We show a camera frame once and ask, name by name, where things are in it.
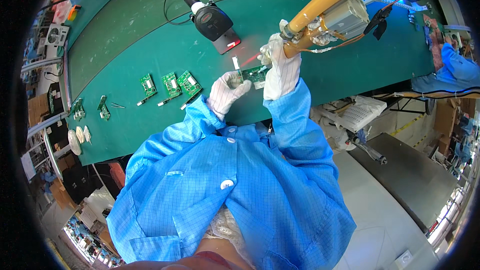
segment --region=green esd mat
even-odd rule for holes
[[[88,82],[118,54],[166,23],[163,3],[164,0],[110,0],[98,13],[96,11],[99,3],[92,3],[92,0],[86,0],[85,4],[82,3],[84,7],[77,15],[78,19],[71,24],[74,31],[69,36],[69,79],[73,100],[87,86]],[[267,8],[268,5],[277,3],[277,0],[265,2],[264,7]],[[90,5],[95,6],[95,9],[92,10],[92,13],[95,13],[94,16],[86,12],[87,9],[91,9]],[[223,2],[219,3],[219,7],[223,8]],[[167,16],[170,20],[189,11],[189,7],[183,0],[167,1]],[[91,19],[86,26],[82,13],[85,13],[84,18]],[[85,28],[82,28],[79,37],[71,44],[70,42],[74,41],[73,38],[78,34],[78,30],[75,30],[77,23]]]
[[[211,86],[222,74],[233,71],[232,57],[238,56],[243,69],[258,66],[259,48],[278,32],[280,19],[291,19],[309,0],[225,0],[222,9],[235,23],[241,43],[219,55],[212,43],[193,24],[164,25],[141,38],[113,59],[81,92],[86,117],[76,122],[67,119],[70,129],[87,125],[92,144],[81,145],[83,165],[104,161],[135,152],[150,135],[161,132],[185,117],[181,105],[187,94],[157,104],[167,97],[161,77],[175,72],[179,77],[189,71],[208,96]],[[385,6],[372,3],[373,15]],[[362,40],[321,54],[302,53],[300,76],[309,86],[312,104],[318,105],[342,97],[386,86],[430,73],[431,54],[423,32],[415,31],[408,22],[406,10],[394,8],[388,28],[380,41],[372,35]],[[145,97],[139,79],[149,73],[158,93],[137,106]],[[97,106],[107,96],[110,119],[100,118]],[[111,102],[125,106],[112,108]],[[251,89],[237,100],[226,121],[237,125],[270,118],[263,107],[263,89]]]

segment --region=blue esd smock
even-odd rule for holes
[[[471,59],[459,55],[449,43],[445,43],[441,49],[441,60],[444,66],[436,75],[430,73],[411,79],[412,90],[420,93],[439,90],[458,92],[480,87],[480,67]]]
[[[124,261],[193,255],[225,204],[257,270],[335,267],[356,225],[333,152],[309,119],[310,91],[300,78],[263,105],[274,134],[260,124],[227,126],[201,95],[183,122],[140,146],[106,219]]]

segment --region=metal bracket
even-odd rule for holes
[[[372,2],[383,2],[383,3],[392,3],[393,0],[361,0],[363,1],[363,3],[365,5],[367,4],[370,4]],[[400,7],[400,8],[404,8],[404,9],[408,9],[408,10],[411,10],[411,11],[414,11],[414,12],[420,12],[420,11],[426,11],[428,10],[428,7],[426,5],[418,5],[417,3],[414,3],[412,2],[412,5],[408,5],[408,4],[404,4],[404,3],[399,3],[399,2],[396,2],[393,4],[394,6],[397,6],[397,7]]]

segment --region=worker's right hand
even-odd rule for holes
[[[271,65],[272,67],[265,77],[263,89],[263,99],[265,100],[276,100],[292,92],[299,81],[302,58],[300,53],[292,58],[287,58],[283,51],[285,42],[279,33],[275,33],[268,40],[268,44],[260,48],[261,55],[257,58],[262,65]]]
[[[226,72],[213,83],[206,104],[210,111],[223,121],[232,104],[249,92],[251,86],[252,82],[249,80],[240,82],[237,71]]]

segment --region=white label sticker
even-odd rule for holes
[[[235,70],[238,70],[240,69],[240,66],[239,66],[239,58],[234,56],[232,57],[232,61],[233,61],[233,66],[235,66]]]
[[[265,81],[255,81],[253,85],[255,86],[255,90],[258,90],[265,87]]]
[[[197,83],[197,82],[195,81],[195,79],[194,79],[193,77],[191,77],[191,76],[189,76],[189,77],[187,78],[187,80],[188,80],[188,81],[190,82],[190,84],[192,84],[192,85],[195,85],[195,84]]]

